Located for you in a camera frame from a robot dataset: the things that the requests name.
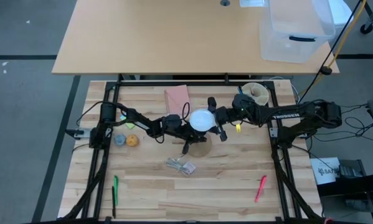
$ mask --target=green marker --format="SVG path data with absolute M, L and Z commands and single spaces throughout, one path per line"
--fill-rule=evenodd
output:
M 115 199 L 116 205 L 118 205 L 117 192 L 118 192 L 118 177 L 116 175 L 114 175 L 114 199 Z

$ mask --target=floor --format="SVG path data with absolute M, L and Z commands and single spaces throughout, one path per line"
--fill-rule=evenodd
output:
M 357 0 L 347 2 L 354 7 Z M 373 0 L 368 0 L 368 3 L 373 9 Z M 1 0 L 0 55 L 57 54 L 74 5 L 75 0 Z M 368 35 L 359 32 L 366 17 L 366 12 L 363 12 L 342 54 L 373 54 L 373 32 Z M 305 100 L 322 98 L 340 105 L 357 105 L 373 99 L 373 60 L 338 60 L 337 63 L 341 75 L 326 77 Z M 72 77 L 51 74 L 53 64 L 53 60 L 0 60 L 0 223 L 27 223 L 34 213 L 72 84 Z M 81 78 L 69 128 L 75 127 L 75 120 L 82 112 L 89 81 L 114 78 Z M 292 78 L 297 90 L 301 91 L 313 77 L 286 78 Z M 348 115 L 361 119 L 365 124 L 371 123 L 365 109 Z M 339 130 L 351 128 L 343 125 Z M 365 135 L 373 138 L 373 129 Z M 333 139 L 340 136 L 318 137 Z M 73 140 L 66 136 L 43 220 L 56 218 L 72 148 Z M 372 141 L 363 138 L 333 142 L 314 140 L 312 152 L 318 157 L 361 159 L 366 172 L 373 174 Z M 323 204 L 326 216 L 342 221 L 372 223 L 368 213 L 347 208 L 337 198 L 324 198 Z

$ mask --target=circular wooden disk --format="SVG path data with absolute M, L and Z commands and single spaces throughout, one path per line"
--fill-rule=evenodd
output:
M 193 157 L 203 157 L 211 151 L 211 137 L 209 134 L 206 134 L 204 137 L 207 138 L 206 142 L 193 143 L 189 146 L 189 155 Z

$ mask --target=wooden table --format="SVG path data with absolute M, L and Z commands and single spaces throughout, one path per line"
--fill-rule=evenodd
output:
M 57 56 L 54 74 L 316 73 L 330 47 L 306 63 L 261 58 L 262 8 L 219 0 L 80 0 Z M 333 72 L 339 73 L 336 64 Z
M 90 83 L 84 111 L 102 100 L 105 83 Z M 288 80 L 275 81 L 275 86 L 280 106 L 295 103 Z M 151 119 L 166 116 L 163 94 L 166 88 L 120 87 L 119 102 Z M 237 94 L 234 86 L 189 86 L 188 91 L 193 110 L 206 108 L 210 96 L 215 97 L 218 105 L 230 107 Z M 99 111 L 97 106 L 85 115 L 81 127 L 95 127 Z M 285 126 L 298 122 L 297 119 L 284 121 Z M 236 133 L 231 125 L 225 125 L 224 129 L 228 140 L 221 142 L 218 136 L 212 135 L 213 146 L 208 155 L 201 158 L 186 155 L 182 158 L 182 161 L 191 161 L 197 167 L 187 178 L 165 165 L 167 158 L 177 159 L 181 155 L 182 140 L 166 136 L 164 144 L 158 144 L 138 127 L 115 128 L 114 134 L 136 134 L 141 143 L 134 148 L 111 144 L 100 218 L 111 216 L 114 175 L 120 178 L 116 214 L 121 220 L 264 221 L 282 216 L 268 129 L 248 124 L 242 125 L 241 133 Z M 77 141 L 75 146 L 87 142 L 87 139 Z M 297 139 L 294 144 L 306 148 L 301 139 Z M 321 204 L 309 157 L 306 152 L 298 149 L 292 148 L 289 152 L 296 187 L 307 203 L 320 214 Z M 91 158 L 92 150 L 87 146 L 73 153 L 59 217 L 68 213 L 83 194 Z M 263 175 L 268 176 L 265 190 L 260 201 L 255 203 L 254 198 Z M 294 214 L 290 193 L 286 191 L 286 195 L 290 213 Z M 90 214 L 94 204 L 93 195 Z

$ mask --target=clear plastic bin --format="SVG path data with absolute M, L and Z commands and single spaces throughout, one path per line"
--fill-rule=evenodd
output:
M 303 63 L 334 35 L 328 0 L 265 0 L 260 21 L 265 60 Z

